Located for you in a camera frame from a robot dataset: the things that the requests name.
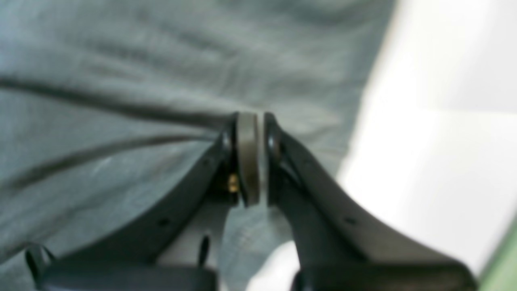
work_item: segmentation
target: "white surface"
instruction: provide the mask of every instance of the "white surface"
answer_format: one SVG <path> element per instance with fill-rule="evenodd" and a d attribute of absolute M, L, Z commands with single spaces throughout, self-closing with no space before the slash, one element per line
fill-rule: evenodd
<path fill-rule="evenodd" d="M 516 9 L 402 2 L 338 176 L 381 220 L 475 274 L 517 209 Z"/>

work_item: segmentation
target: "black plastic arm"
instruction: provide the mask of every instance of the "black plastic arm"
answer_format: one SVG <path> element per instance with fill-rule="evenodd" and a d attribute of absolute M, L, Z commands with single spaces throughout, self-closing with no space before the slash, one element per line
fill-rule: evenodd
<path fill-rule="evenodd" d="M 393 230 L 356 204 L 270 113 L 265 142 L 268 200 L 289 220 L 300 259 L 293 290 L 475 289 L 462 263 Z"/>
<path fill-rule="evenodd" d="M 238 170 L 236 116 L 173 190 L 123 228 L 52 263 L 38 278 L 38 288 L 216 290 L 216 274 L 203 267 L 216 258 L 211 236 L 222 232 L 228 210 L 238 201 L 237 193 L 229 190 L 229 177 Z M 182 237 L 193 246 L 192 254 L 176 245 L 169 250 L 172 258 L 164 258 L 162 253 Z M 189 268 L 181 264 L 185 261 L 191 263 Z"/>

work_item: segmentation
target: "brass screw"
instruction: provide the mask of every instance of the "brass screw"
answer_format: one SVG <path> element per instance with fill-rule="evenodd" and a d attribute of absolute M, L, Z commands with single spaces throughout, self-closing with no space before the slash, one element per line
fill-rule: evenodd
<path fill-rule="evenodd" d="M 239 180 L 237 177 L 237 174 L 231 174 L 228 179 L 228 191 L 230 193 L 237 193 L 239 192 Z"/>

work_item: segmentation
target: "gray fabric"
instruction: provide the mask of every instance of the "gray fabric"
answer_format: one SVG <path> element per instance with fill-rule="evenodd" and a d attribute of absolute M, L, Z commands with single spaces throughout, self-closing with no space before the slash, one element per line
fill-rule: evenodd
<path fill-rule="evenodd" d="M 335 173 L 392 1 L 0 0 L 0 289 L 28 242 L 62 255 L 147 209 L 228 113 L 271 111 Z M 236 209 L 220 272 L 243 290 L 290 239 Z"/>

